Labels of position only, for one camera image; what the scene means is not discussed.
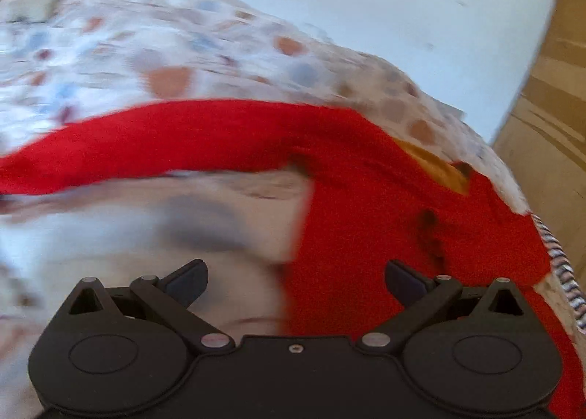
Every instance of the screw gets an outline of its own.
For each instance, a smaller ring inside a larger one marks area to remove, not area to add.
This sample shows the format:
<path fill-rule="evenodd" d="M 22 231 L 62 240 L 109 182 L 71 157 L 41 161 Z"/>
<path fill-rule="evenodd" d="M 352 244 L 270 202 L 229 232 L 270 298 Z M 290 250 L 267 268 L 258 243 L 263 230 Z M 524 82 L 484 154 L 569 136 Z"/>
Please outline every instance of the screw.
<path fill-rule="evenodd" d="M 384 333 L 371 332 L 362 337 L 362 343 L 371 348 L 382 348 L 391 342 L 391 338 Z"/>
<path fill-rule="evenodd" d="M 208 333 L 201 337 L 201 344 L 206 348 L 224 348 L 230 344 L 230 337 L 223 333 Z"/>
<path fill-rule="evenodd" d="M 291 345 L 289 346 L 289 351 L 291 353 L 301 353 L 305 348 L 303 348 L 303 345 Z"/>

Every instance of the red fabric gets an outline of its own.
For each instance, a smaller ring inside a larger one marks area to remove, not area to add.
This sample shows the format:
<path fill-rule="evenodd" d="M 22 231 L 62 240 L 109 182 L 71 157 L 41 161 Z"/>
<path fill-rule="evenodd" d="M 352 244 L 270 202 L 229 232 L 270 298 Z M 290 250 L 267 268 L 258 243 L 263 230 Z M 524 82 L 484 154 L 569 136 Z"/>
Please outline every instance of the red fabric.
<path fill-rule="evenodd" d="M 354 111 L 233 100 L 132 108 L 71 125 L 4 158 L 0 192 L 47 194 L 172 169 L 261 171 L 288 162 L 315 182 L 285 278 L 289 333 L 356 338 L 400 311 L 383 281 L 390 258 L 468 285 L 510 277 L 564 359 L 552 411 L 578 419 L 584 400 L 579 359 L 531 289 L 550 269 L 531 218 L 512 214 L 478 173 L 467 196 L 438 185 Z"/>

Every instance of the yellow fabric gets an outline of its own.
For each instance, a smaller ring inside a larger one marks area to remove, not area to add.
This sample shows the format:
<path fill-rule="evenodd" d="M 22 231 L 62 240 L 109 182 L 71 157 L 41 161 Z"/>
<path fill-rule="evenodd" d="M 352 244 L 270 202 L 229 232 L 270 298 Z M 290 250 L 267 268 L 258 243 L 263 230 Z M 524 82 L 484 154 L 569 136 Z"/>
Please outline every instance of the yellow fabric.
<path fill-rule="evenodd" d="M 407 141 L 394 140 L 436 183 L 461 195 L 468 194 L 468 178 L 458 168 L 423 148 Z"/>

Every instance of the red cloth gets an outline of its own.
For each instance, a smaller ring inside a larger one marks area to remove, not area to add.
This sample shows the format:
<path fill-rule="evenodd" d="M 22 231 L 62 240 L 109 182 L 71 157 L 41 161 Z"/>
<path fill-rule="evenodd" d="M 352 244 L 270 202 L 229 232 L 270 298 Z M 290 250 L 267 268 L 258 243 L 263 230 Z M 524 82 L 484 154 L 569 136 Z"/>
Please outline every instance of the red cloth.
<path fill-rule="evenodd" d="M 290 333 L 357 337 L 400 311 L 383 281 L 390 258 L 468 285 L 510 277 L 563 356 L 551 409 L 578 419 L 579 359 L 531 289 L 550 270 L 531 218 L 513 214 L 478 173 L 467 196 L 438 185 L 354 111 L 233 100 L 132 108 L 71 125 L 4 158 L 0 192 L 47 194 L 173 169 L 261 171 L 288 162 L 315 182 L 285 280 Z"/>

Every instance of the black robotic gripper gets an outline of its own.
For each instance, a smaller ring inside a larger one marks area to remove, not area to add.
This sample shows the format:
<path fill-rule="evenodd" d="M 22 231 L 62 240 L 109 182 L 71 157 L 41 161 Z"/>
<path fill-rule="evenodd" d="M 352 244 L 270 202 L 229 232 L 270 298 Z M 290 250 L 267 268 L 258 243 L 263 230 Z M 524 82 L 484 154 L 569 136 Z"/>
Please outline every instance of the black robotic gripper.
<path fill-rule="evenodd" d="M 463 287 L 392 261 L 385 281 L 405 310 L 356 343 L 236 346 L 187 310 L 207 286 L 201 260 L 124 288 L 84 278 L 30 354 L 40 418 L 554 417 L 560 355 L 509 279 Z"/>

